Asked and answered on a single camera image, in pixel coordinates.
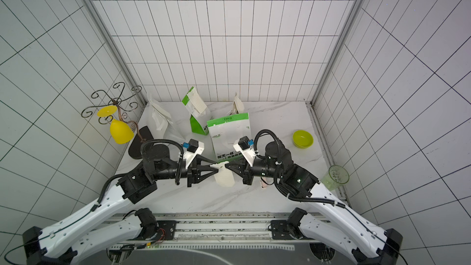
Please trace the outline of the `green white bag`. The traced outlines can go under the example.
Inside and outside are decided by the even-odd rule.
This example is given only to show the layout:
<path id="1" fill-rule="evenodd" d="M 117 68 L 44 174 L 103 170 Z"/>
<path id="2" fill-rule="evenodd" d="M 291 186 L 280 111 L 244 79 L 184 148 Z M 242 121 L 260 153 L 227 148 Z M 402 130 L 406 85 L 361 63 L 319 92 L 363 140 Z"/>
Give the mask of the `green white bag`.
<path id="1" fill-rule="evenodd" d="M 210 109 L 207 107 L 206 111 L 203 114 L 200 114 L 190 103 L 187 94 L 182 99 L 182 103 L 185 106 L 186 110 L 190 113 L 191 131 L 196 134 L 207 136 L 209 133 L 207 122 L 213 119 L 213 115 Z"/>
<path id="2" fill-rule="evenodd" d="M 209 120 L 207 126 L 218 163 L 241 157 L 240 151 L 234 149 L 234 144 L 244 136 L 252 137 L 249 113 Z"/>

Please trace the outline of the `white paper bag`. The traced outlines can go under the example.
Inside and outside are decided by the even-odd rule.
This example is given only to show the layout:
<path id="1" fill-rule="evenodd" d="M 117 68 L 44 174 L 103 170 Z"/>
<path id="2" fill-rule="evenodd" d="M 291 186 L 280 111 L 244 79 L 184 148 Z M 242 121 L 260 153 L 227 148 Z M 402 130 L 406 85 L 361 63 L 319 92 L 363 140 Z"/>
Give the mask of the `white paper bag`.
<path id="1" fill-rule="evenodd" d="M 171 114 L 150 93 L 147 94 L 147 100 L 140 125 L 146 126 L 154 139 L 169 139 L 184 143 L 185 138 L 177 129 Z"/>

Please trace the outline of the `pink stapler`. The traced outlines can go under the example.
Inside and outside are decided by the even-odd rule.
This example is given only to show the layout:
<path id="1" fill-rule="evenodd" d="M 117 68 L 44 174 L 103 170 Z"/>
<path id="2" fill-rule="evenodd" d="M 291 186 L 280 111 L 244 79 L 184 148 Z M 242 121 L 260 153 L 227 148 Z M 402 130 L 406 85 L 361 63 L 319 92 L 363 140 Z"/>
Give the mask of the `pink stapler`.
<path id="1" fill-rule="evenodd" d="M 262 188 L 262 189 L 267 188 L 267 187 L 268 187 L 268 184 L 266 183 L 266 181 L 265 181 L 263 178 L 260 178 L 260 180 L 261 180 L 261 188 Z"/>

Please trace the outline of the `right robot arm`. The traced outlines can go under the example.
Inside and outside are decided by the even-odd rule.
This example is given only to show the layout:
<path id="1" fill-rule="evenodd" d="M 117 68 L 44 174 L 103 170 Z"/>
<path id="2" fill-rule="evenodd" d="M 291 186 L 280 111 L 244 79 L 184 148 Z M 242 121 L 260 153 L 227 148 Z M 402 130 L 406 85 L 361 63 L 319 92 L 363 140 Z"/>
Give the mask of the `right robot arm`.
<path id="1" fill-rule="evenodd" d="M 401 257 L 403 237 L 395 229 L 383 229 L 360 216 L 332 194 L 308 170 L 294 163 L 281 142 L 266 146 L 263 158 L 257 156 L 255 143 L 243 137 L 233 145 L 242 158 L 226 164 L 250 185 L 254 177 L 274 180 L 276 189 L 287 199 L 311 205 L 328 220 L 317 220 L 302 208 L 295 208 L 287 228 L 295 239 L 309 238 L 334 249 L 356 265 L 394 265 Z"/>

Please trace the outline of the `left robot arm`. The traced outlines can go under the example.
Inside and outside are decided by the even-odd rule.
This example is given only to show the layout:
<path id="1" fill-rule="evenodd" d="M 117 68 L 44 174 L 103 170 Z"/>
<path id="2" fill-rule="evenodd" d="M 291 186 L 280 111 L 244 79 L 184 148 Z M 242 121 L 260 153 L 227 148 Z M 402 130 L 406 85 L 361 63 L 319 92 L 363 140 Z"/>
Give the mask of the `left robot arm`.
<path id="1" fill-rule="evenodd" d="M 173 179 L 178 185 L 186 178 L 192 186 L 216 174 L 216 162 L 203 157 L 203 150 L 203 143 L 194 139 L 183 144 L 168 139 L 144 142 L 142 161 L 130 172 L 108 179 L 97 200 L 58 223 L 23 233 L 27 264 L 71 265 L 123 240 L 165 237 L 167 232 L 148 208 L 107 228 L 98 226 L 156 191 L 158 180 Z"/>

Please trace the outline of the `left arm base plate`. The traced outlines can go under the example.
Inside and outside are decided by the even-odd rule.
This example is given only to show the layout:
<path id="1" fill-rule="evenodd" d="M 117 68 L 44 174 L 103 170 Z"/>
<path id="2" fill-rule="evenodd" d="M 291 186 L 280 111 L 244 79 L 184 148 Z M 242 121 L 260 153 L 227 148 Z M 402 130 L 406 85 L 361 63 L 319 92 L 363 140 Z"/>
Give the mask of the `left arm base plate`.
<path id="1" fill-rule="evenodd" d="M 131 240 L 146 240 L 146 241 L 164 241 L 173 240 L 175 235 L 177 221 L 163 220 L 154 223 L 145 224 L 137 237 Z"/>

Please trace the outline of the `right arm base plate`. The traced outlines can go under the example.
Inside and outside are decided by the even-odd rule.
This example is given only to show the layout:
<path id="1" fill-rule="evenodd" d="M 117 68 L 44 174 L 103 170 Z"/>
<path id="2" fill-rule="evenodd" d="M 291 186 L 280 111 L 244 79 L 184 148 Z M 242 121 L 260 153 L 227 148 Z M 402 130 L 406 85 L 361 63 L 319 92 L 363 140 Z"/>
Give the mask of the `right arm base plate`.
<path id="1" fill-rule="evenodd" d="M 286 220 L 272 220 L 268 226 L 273 240 L 312 240 L 295 231 Z"/>

